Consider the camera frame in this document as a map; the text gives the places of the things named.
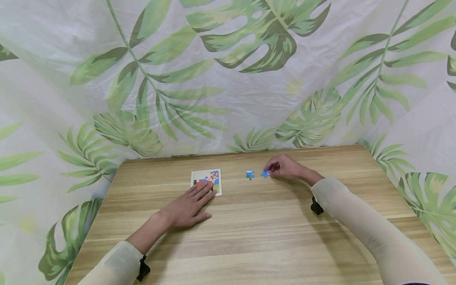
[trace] right hand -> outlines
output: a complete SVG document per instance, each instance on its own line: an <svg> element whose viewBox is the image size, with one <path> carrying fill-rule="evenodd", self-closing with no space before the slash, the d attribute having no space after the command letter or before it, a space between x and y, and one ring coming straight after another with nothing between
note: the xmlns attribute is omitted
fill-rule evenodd
<svg viewBox="0 0 456 285"><path fill-rule="evenodd" d="M272 178L301 179L310 186L324 178L318 172L299 164L288 155L272 157L264 167L264 170L270 170L269 176Z"/></svg>

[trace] black strap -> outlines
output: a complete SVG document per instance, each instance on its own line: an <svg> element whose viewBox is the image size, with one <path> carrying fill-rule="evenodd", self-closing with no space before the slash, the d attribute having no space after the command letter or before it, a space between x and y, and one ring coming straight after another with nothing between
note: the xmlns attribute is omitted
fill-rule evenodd
<svg viewBox="0 0 456 285"><path fill-rule="evenodd" d="M144 255L140 261L140 274L136 278L139 282L141 282L144 279L144 277L148 275L150 272L150 267L146 263L144 263L146 258L147 256Z"/></svg>

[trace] black clip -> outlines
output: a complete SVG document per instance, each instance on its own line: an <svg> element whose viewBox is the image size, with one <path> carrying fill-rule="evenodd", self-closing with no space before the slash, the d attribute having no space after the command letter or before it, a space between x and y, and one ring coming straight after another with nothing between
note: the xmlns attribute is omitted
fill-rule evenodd
<svg viewBox="0 0 456 285"><path fill-rule="evenodd" d="M312 205L311 205L311 210L318 215L323 214L323 208L318 204L315 200L315 196L312 196Z"/></svg>
<svg viewBox="0 0 456 285"><path fill-rule="evenodd" d="M146 275L148 275L149 272L150 272L150 267L146 263L144 263L146 258L147 257L144 255L143 258L140 261L141 262L141 264L140 264L140 274L136 278L139 282L141 282L144 279L144 277Z"/></svg>

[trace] finger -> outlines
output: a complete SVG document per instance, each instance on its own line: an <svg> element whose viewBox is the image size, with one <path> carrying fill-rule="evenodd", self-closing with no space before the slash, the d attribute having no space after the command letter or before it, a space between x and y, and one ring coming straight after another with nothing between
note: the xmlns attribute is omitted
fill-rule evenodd
<svg viewBox="0 0 456 285"><path fill-rule="evenodd" d="M281 175L280 169L273 171L269 174L269 177L274 178L274 177L279 177Z"/></svg>
<svg viewBox="0 0 456 285"><path fill-rule="evenodd" d="M212 190L209 194L207 194L206 196L204 196L203 198L201 198L201 200L199 200L199 206L200 208L198 210L200 210L204 205L207 204L207 202L209 202L210 200L212 200L215 195L217 195L217 191L215 190Z"/></svg>
<svg viewBox="0 0 456 285"><path fill-rule="evenodd" d="M195 196L198 194L204 187L206 187L207 181L203 181L202 184L198 185L192 192L190 192L190 196Z"/></svg>
<svg viewBox="0 0 456 285"><path fill-rule="evenodd" d="M279 162L279 157L276 155L276 156L273 156L269 161L268 163L266 163L266 166L264 167L264 170L271 170L271 167L272 165L276 164Z"/></svg>
<svg viewBox="0 0 456 285"><path fill-rule="evenodd" d="M192 187L190 187L190 189L187 190L187 192L185 192L184 194L190 194L193 190L195 190L197 188L197 185L193 185Z"/></svg>
<svg viewBox="0 0 456 285"><path fill-rule="evenodd" d="M206 221L207 219L211 218L212 215L210 213L200 213L194 216L190 222L192 223L192 226L196 223L201 223L202 221Z"/></svg>
<svg viewBox="0 0 456 285"><path fill-rule="evenodd" d="M204 195L206 195L213 186L214 186L214 183L209 182L203 189L200 190L200 192L195 194L195 198L197 200L203 198Z"/></svg>

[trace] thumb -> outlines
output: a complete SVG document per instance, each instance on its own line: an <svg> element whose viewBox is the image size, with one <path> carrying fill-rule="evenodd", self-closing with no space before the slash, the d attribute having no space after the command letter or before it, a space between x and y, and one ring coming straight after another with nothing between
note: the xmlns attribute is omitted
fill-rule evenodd
<svg viewBox="0 0 456 285"><path fill-rule="evenodd" d="M269 174L269 177L272 177L272 178L274 178L274 177L279 177L280 174L281 174L280 171L281 171L281 169L276 170L276 171L272 171L272 172Z"/></svg>
<svg viewBox="0 0 456 285"><path fill-rule="evenodd" d="M212 217L210 213L199 213L192 218L192 225L206 221L210 217Z"/></svg>

